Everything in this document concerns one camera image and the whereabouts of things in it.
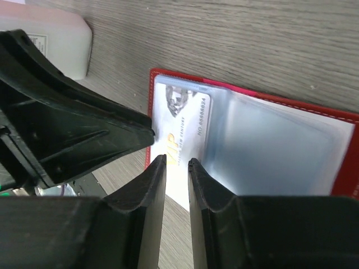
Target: white object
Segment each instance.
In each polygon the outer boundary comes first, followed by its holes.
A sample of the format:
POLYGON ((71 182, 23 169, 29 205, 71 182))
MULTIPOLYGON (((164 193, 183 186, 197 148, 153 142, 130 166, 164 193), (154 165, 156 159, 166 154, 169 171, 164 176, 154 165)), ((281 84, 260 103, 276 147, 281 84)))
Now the white object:
POLYGON ((0 31, 22 29, 65 76, 86 76, 92 32, 74 13, 0 0, 0 31))
POLYGON ((25 0, 5 0, 5 1, 19 3, 19 4, 25 4, 25 0))

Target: red leather wallet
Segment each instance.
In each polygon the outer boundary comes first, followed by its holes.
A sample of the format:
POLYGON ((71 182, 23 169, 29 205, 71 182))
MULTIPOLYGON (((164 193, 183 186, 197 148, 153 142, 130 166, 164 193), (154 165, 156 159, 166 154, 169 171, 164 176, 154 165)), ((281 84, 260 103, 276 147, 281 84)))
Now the red leather wallet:
MULTIPOLYGON (((202 82, 215 86, 228 88, 232 91, 239 92, 254 98, 262 99, 272 103, 289 106, 291 108, 304 110, 310 113, 323 115, 342 120, 344 122, 354 124, 352 137, 343 159, 340 170, 337 174, 336 180, 332 187, 331 195, 334 196, 349 196, 359 200, 359 115, 355 113, 344 112, 332 108, 326 108, 319 105, 308 104, 300 101, 286 99, 274 95, 263 94, 260 92, 246 90, 235 85, 224 82, 209 80, 207 78, 192 76, 180 72, 169 71, 160 68, 154 68, 150 71, 150 87, 149 87, 149 106, 148 116, 152 116, 153 107, 153 93, 154 93, 154 79, 157 75, 167 75, 178 77, 195 82, 202 82)), ((146 152, 146 166, 150 164, 150 147, 146 152)))

